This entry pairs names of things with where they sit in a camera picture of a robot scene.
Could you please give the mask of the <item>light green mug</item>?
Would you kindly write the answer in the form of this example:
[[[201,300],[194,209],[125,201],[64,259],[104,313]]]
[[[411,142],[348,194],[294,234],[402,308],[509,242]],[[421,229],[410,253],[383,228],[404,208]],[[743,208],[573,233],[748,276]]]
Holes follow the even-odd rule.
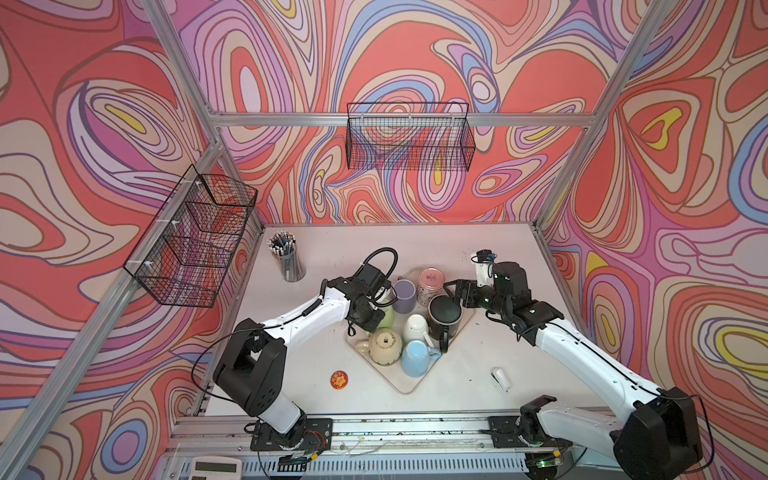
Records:
[[[379,322],[377,328],[391,329],[393,327],[394,320],[395,320],[394,308],[392,306],[386,306],[386,307],[380,308],[380,311],[383,313],[383,318]]]

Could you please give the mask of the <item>cream round mug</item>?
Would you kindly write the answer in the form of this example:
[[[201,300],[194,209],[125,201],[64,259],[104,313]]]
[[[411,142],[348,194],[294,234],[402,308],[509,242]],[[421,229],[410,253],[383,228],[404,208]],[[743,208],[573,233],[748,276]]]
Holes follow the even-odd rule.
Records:
[[[357,341],[355,350],[367,354],[371,361],[380,366],[396,363],[402,354],[404,342],[391,328],[379,328],[368,339]]]

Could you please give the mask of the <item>black mug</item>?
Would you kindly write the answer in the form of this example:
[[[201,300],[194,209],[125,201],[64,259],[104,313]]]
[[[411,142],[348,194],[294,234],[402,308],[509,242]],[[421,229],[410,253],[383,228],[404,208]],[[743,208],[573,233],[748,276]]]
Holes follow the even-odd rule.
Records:
[[[459,331],[461,306],[448,295],[439,295],[430,301],[428,316],[428,335],[442,353],[447,353],[452,339]]]

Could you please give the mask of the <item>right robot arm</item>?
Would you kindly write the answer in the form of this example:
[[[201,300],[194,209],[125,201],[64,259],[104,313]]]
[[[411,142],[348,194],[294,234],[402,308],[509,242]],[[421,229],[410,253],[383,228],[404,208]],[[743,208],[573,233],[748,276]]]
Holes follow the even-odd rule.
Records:
[[[533,298],[518,263],[475,265],[475,279],[444,284],[448,297],[461,307],[484,310],[557,360],[611,411],[566,407],[542,395],[520,409],[522,440],[568,440],[615,460],[632,479],[675,479],[703,459],[693,396],[656,385],[598,348],[563,313]]]

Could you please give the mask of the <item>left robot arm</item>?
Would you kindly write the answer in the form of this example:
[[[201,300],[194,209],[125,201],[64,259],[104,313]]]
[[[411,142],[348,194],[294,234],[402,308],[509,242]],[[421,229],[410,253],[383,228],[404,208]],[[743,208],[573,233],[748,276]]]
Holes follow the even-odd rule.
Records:
[[[306,431],[306,414],[282,392],[290,349],[338,322],[376,330],[391,286],[388,275],[362,264],[350,277],[323,281],[316,297],[286,314],[263,323],[239,322],[213,371],[215,385],[247,415],[296,443]]]

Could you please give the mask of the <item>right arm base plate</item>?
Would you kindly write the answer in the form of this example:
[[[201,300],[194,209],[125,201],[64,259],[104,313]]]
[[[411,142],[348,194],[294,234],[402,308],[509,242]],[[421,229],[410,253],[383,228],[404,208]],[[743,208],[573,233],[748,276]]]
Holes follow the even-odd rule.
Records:
[[[569,449],[573,443],[569,440],[549,436],[528,439],[524,436],[520,417],[515,416],[491,416],[488,418],[488,427],[481,433],[489,435],[494,448],[529,448],[529,449]]]

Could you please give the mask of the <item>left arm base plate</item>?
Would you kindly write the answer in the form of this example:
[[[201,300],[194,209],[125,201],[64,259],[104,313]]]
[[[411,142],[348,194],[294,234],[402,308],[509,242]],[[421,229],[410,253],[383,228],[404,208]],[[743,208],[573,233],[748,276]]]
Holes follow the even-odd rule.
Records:
[[[250,430],[250,450],[321,454],[332,445],[333,426],[330,417],[302,416],[287,433],[280,433],[266,422],[259,421]]]

